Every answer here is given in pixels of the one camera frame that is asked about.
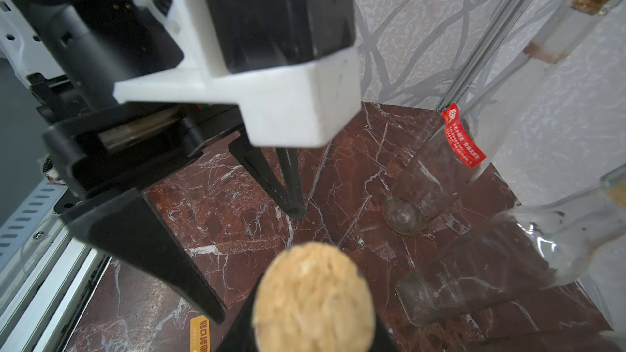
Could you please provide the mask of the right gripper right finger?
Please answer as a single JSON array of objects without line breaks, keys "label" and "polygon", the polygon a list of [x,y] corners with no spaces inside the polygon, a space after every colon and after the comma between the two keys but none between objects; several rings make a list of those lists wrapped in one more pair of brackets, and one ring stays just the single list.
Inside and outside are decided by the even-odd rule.
[{"label": "right gripper right finger", "polygon": [[391,334],[389,334],[385,324],[380,317],[376,316],[376,328],[371,346],[371,352],[398,352],[399,349],[395,342],[392,340]]}]

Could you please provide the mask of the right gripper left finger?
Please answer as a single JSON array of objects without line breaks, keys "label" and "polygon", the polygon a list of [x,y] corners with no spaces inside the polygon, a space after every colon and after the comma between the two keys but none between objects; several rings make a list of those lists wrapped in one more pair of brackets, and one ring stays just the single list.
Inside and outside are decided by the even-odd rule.
[{"label": "right gripper left finger", "polygon": [[233,321],[217,352],[259,352],[252,325],[254,303],[264,273],[260,275],[254,288]]}]

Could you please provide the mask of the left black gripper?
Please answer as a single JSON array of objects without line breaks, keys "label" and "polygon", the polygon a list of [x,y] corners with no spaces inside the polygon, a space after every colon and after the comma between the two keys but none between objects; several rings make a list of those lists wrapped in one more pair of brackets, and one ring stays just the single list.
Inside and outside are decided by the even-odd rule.
[{"label": "left black gripper", "polygon": [[69,92],[27,79],[50,128],[44,142],[60,177],[83,199],[62,213],[74,238],[149,274],[221,324],[224,304],[139,190],[233,136],[245,152],[240,110],[229,104],[115,101],[120,81],[177,67],[173,0],[13,0],[60,65]]}]

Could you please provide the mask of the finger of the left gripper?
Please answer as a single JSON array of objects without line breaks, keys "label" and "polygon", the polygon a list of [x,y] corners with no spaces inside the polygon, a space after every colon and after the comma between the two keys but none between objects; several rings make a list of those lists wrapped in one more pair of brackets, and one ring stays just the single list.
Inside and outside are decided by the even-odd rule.
[{"label": "finger of the left gripper", "polygon": [[284,181],[281,184],[262,150],[251,144],[245,130],[239,133],[240,136],[229,143],[228,151],[288,217],[302,219],[306,214],[306,206],[299,174],[298,149],[276,149]]}]

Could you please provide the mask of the peeled gold label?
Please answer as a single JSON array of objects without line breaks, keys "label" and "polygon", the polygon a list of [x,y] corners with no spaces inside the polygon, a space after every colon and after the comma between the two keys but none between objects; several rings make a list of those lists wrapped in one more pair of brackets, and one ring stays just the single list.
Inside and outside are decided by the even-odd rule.
[{"label": "peeled gold label", "polygon": [[210,321],[198,316],[190,324],[190,352],[210,352]]}]

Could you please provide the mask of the short glass bottle gold label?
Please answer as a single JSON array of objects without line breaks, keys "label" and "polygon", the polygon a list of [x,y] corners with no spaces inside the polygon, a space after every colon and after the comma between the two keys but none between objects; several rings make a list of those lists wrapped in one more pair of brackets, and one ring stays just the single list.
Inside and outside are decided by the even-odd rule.
[{"label": "short glass bottle gold label", "polygon": [[417,327],[580,278],[625,235],[625,168],[549,205],[516,206],[470,229],[396,286]]}]

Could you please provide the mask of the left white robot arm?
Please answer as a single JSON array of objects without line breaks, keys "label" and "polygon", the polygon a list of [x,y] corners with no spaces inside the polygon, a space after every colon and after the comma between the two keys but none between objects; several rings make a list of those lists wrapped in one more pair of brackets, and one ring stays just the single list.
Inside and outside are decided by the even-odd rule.
[{"label": "left white robot arm", "polygon": [[1,47],[48,123],[44,142],[74,195],[60,214],[72,237],[163,281],[215,323],[218,294],[145,190],[233,136],[229,152],[288,216],[305,205],[298,152],[275,175],[234,104],[119,104],[116,81],[174,67],[172,0],[1,0]]}]

